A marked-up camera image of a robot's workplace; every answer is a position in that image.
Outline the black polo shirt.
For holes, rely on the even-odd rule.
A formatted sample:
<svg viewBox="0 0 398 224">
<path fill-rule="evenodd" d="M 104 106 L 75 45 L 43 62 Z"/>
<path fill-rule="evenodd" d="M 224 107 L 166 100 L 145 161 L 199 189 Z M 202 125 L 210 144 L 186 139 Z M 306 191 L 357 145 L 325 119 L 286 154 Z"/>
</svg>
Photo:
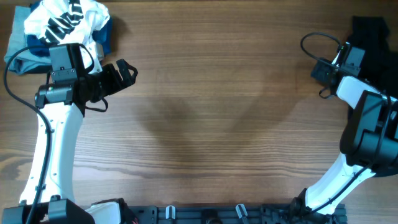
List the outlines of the black polo shirt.
<svg viewBox="0 0 398 224">
<path fill-rule="evenodd" d="M 337 90 L 323 87 L 321 98 L 337 96 L 354 106 L 363 91 L 387 94 L 397 99 L 397 52 L 387 42 L 390 30 L 383 17 L 352 17 L 352 32 L 345 42 L 324 32 L 311 32 L 300 40 L 302 51 L 318 61 L 304 42 L 312 36 L 323 36 L 337 44 L 336 57 L 330 66 L 341 73 Z"/>
</svg>

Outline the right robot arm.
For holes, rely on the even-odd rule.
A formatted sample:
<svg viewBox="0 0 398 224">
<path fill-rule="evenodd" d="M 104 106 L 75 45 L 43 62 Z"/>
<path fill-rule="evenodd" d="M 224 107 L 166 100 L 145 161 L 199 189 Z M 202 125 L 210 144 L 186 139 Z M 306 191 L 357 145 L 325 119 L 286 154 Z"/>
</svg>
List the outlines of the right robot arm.
<svg viewBox="0 0 398 224">
<path fill-rule="evenodd" d="M 347 102 L 353 113 L 336 161 L 289 205 L 287 216 L 293 222 L 331 223 L 337 206 L 358 185 L 397 174 L 397 100 L 358 78 L 364 54 L 346 42 L 333 61 L 318 61 L 326 66 L 331 94 Z"/>
</svg>

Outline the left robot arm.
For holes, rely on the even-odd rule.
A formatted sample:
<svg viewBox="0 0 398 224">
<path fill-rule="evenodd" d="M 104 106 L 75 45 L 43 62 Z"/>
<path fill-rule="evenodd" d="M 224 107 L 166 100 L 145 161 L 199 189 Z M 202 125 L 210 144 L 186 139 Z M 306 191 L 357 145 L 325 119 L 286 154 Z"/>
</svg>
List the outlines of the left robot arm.
<svg viewBox="0 0 398 224">
<path fill-rule="evenodd" d="M 16 207 L 6 208 L 3 223 L 139 223 L 121 199 L 103 200 L 87 209 L 75 203 L 73 163 L 77 136 L 89 109 L 87 102 L 104 101 L 136 82 L 137 68 L 120 59 L 96 72 L 86 67 L 83 44 L 49 48 L 51 70 L 30 104 L 10 92 L 15 100 L 38 116 L 38 135 L 29 179 Z"/>
</svg>

